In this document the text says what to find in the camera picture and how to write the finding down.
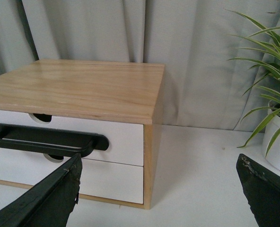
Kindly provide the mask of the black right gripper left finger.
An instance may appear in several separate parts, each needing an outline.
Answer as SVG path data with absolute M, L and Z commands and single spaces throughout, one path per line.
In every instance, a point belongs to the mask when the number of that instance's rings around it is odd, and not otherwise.
M 79 201 L 82 161 L 76 154 L 0 210 L 0 227 L 64 227 Z

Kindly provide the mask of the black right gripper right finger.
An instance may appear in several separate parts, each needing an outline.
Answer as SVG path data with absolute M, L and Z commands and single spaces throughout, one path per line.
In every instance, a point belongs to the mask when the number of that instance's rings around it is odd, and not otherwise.
M 244 154 L 236 170 L 258 226 L 280 227 L 280 176 Z

